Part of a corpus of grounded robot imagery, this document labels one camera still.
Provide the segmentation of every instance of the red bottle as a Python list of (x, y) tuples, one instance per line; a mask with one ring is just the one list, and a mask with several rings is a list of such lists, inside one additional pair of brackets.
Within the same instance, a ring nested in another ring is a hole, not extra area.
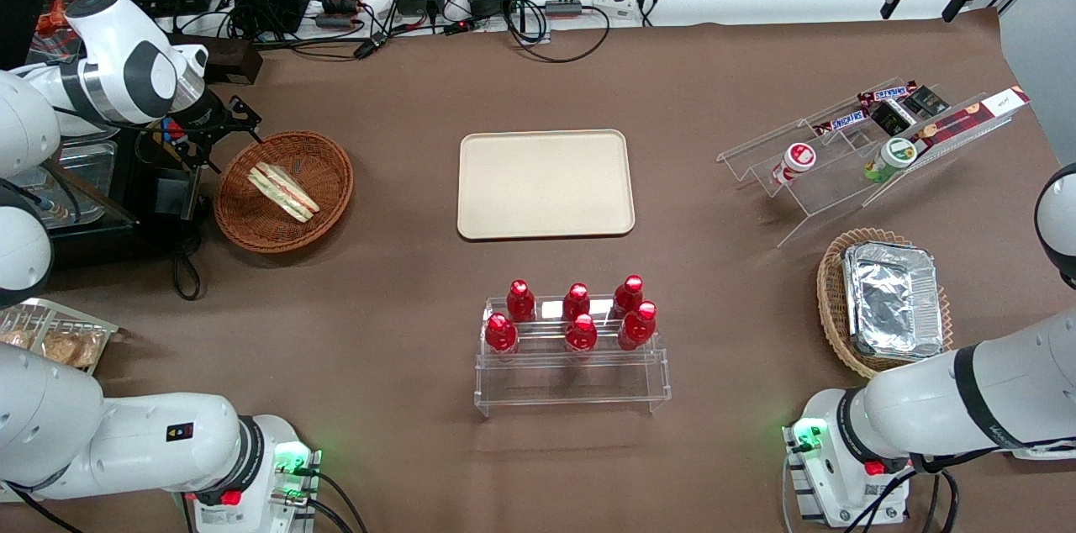
[(576, 283), (568, 290), (568, 295), (564, 296), (564, 307), (561, 310), (562, 321), (575, 321), (580, 314), (591, 313), (591, 294), (586, 292), (586, 285)]
[(657, 307), (652, 301), (643, 301), (634, 311), (624, 317), (624, 322), (617, 334), (617, 341), (624, 350), (635, 350), (647, 343), (650, 336), (657, 331)]
[(520, 350), (520, 335), (515, 325), (500, 312), (494, 312), (485, 322), (485, 343), (495, 354), (515, 354)]
[(564, 332), (565, 352), (590, 352), (598, 343), (598, 329), (590, 314), (580, 314)]
[(638, 275), (632, 275), (613, 292), (609, 318), (623, 319), (625, 314), (639, 308), (640, 304), (642, 304), (642, 279)]
[(527, 287), (526, 281), (516, 279), (508, 289), (508, 318), (516, 323), (535, 320), (535, 294)]

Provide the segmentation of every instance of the red button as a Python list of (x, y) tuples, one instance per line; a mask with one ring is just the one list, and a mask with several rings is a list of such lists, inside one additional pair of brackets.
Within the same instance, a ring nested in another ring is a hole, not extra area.
[(226, 506), (238, 506), (239, 501), (242, 499), (243, 499), (242, 491), (230, 490), (221, 493), (221, 503)]
[(867, 476), (878, 476), (879, 474), (886, 474), (886, 464), (881, 462), (867, 462), (863, 464), (863, 468), (867, 472)]

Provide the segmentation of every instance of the brown tabletop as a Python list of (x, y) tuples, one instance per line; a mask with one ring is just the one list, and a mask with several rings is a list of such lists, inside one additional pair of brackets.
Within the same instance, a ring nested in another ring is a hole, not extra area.
[[(549, 47), (567, 55), (597, 37), (557, 32)], [(831, 238), (877, 226), (930, 250), (958, 346), (1073, 305), (1035, 238), (1035, 198), (1057, 162), (1030, 110), (930, 181), (781, 250), (795, 220), (714, 163), (893, 75), (958, 97), (1014, 85), (992, 12), (952, 25), (617, 30), (572, 65), (538, 64), (508, 43), (400, 39), (345, 64), (273, 53), (256, 86), (220, 88), (265, 116), (265, 132), (339, 141), (354, 162), (354, 200), (334, 234), (289, 257), (243, 253), (208, 229), (194, 257), (208, 293), (194, 304), (172, 293), (165, 262), (57, 273), (46, 297), (131, 331), (104, 353), (105, 392), (216, 393), (241, 412), (288, 419), (325, 450), (326, 473), (372, 533), (776, 533), (779, 426), (815, 392), (863, 383), (819, 324), (815, 273)], [(457, 235), (465, 136), (607, 127), (627, 137), (631, 234), (481, 243)], [(230, 139), (216, 156), (243, 145)], [(482, 418), (473, 365), (487, 295), (518, 277), (538, 293), (572, 281), (611, 291), (631, 272), (661, 308), (672, 401), (654, 416), (626, 405)], [(1070, 464), (990, 455), (954, 474), (958, 531), (1072, 530)], [(887, 531), (922, 527), (929, 486), (912, 487), (911, 520)], [(51, 506), (87, 533), (184, 529), (159, 491)], [(0, 506), (0, 530), (54, 529)]]

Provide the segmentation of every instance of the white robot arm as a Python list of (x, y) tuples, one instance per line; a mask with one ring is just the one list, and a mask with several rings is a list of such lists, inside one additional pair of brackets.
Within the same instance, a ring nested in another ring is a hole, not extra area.
[[(0, 71), (0, 180), (51, 157), (61, 137), (100, 132), (95, 123), (145, 124), (168, 115), (187, 131), (206, 131), (235, 121), (206, 88), (207, 50), (170, 45), (130, 0), (75, 0), (67, 18), (86, 44), (85, 57)], [(17, 207), (22, 199), (2, 182), (0, 194), (6, 195), (0, 204), (4, 308), (40, 287), (52, 251), (32, 208)]]
[(287, 532), (310, 449), (222, 396), (104, 398), (97, 380), (0, 343), (0, 480), (49, 500), (144, 489), (195, 496), (200, 533)]
[[(1035, 228), (1062, 279), (1076, 289), (1076, 165), (1043, 190)], [(1076, 309), (880, 373), (864, 388), (819, 392), (785, 435), (824, 520), (841, 528), (911, 467), (936, 472), (992, 451), (1071, 458)], [(907, 492), (907, 485), (896, 487), (875, 522), (901, 522)]]

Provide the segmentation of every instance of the white jar with red label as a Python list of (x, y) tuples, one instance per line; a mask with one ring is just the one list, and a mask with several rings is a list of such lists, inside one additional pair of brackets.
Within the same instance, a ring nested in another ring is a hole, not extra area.
[(796, 142), (784, 151), (781, 162), (774, 167), (774, 181), (778, 184), (788, 184), (795, 180), (799, 173), (815, 167), (816, 160), (815, 149), (803, 142)]

